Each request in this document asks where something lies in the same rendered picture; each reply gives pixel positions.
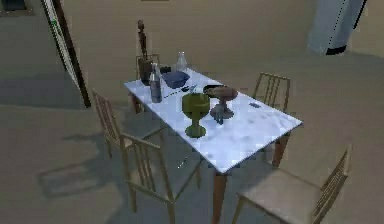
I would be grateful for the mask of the olive green goblet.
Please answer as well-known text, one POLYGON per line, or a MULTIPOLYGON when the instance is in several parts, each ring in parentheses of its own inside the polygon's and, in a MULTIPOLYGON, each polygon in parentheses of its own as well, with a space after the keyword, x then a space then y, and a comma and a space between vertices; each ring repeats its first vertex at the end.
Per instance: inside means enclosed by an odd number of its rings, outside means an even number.
POLYGON ((191 125, 185 129, 190 138, 200 138, 206 134, 206 129, 199 124, 210 111, 210 98, 203 93, 189 93, 182 97, 182 111, 191 120, 191 125))

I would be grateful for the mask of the silver knife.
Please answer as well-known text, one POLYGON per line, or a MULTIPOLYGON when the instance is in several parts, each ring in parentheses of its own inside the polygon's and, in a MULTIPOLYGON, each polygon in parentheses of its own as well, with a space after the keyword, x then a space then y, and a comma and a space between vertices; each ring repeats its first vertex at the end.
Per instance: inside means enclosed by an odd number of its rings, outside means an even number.
POLYGON ((166 95, 166 96, 164 97, 164 99, 165 99, 165 98, 168 98, 169 96, 172 96, 172 95, 174 95, 174 94, 177 94, 177 93, 179 93, 179 92, 193 91, 194 88, 195 88, 196 86, 197 86, 197 85, 185 86, 185 87, 181 88, 181 89, 178 90, 178 91, 175 91, 175 92, 173 92, 173 93, 170 93, 170 94, 166 95))

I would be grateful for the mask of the blue bowl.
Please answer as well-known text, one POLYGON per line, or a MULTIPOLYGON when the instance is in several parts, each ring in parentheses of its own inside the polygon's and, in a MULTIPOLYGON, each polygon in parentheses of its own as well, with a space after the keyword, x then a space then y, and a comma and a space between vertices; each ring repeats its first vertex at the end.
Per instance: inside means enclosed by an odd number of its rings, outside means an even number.
POLYGON ((183 87, 185 83, 189 80, 190 76, 181 71, 168 72, 162 75, 163 80, 166 85, 171 89, 176 89, 183 87))

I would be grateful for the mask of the dark glass bottle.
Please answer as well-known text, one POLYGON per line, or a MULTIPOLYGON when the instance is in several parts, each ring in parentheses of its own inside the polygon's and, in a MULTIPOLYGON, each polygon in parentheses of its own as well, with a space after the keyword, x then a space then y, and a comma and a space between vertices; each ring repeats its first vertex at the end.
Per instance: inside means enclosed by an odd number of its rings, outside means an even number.
POLYGON ((152 66, 152 72, 150 75, 151 99, 153 103, 160 103, 162 101, 161 80, 157 73, 157 64, 152 63, 151 66, 152 66))

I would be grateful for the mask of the white marble dining table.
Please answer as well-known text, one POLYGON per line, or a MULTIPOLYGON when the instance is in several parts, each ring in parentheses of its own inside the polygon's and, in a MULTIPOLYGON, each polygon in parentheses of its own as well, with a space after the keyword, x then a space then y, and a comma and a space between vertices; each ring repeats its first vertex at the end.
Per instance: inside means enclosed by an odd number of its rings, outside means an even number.
MULTIPOLYGON (((191 121, 181 111, 180 93, 169 96, 160 103, 153 103, 150 89, 141 81, 127 82, 125 87, 215 168, 213 214, 209 224, 219 224, 227 173, 271 143, 279 147, 273 159, 275 163, 279 162, 284 153, 283 140, 302 124, 295 117, 239 93, 228 103, 228 107, 234 112, 232 118, 222 125, 211 116, 202 118, 200 124, 205 127, 206 135, 192 139, 185 134, 185 128, 191 121), (256 103, 260 108, 254 108, 249 103, 256 103)), ((162 87, 165 96, 173 92, 175 90, 167 86, 162 87)))

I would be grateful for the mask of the clear glass bottle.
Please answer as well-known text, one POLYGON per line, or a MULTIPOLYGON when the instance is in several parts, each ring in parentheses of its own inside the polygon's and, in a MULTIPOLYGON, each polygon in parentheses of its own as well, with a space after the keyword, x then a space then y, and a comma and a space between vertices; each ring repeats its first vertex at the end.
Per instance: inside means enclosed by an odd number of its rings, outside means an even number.
POLYGON ((178 59, 176 63, 176 70, 180 72, 186 72, 187 71, 187 61, 185 57, 184 52, 178 53, 178 59))

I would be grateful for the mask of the brown pedestal bowl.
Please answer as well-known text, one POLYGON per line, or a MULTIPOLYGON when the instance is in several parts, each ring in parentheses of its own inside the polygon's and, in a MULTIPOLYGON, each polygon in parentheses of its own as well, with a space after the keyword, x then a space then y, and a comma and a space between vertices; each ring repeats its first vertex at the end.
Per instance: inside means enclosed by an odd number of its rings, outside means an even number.
POLYGON ((223 119, 229 119, 234 115, 234 112, 227 107, 226 102, 235 99, 238 95, 238 92, 227 86, 217 87, 213 90, 215 98, 219 100, 219 103, 216 104, 210 111, 211 116, 215 119, 217 112, 221 112, 223 119))

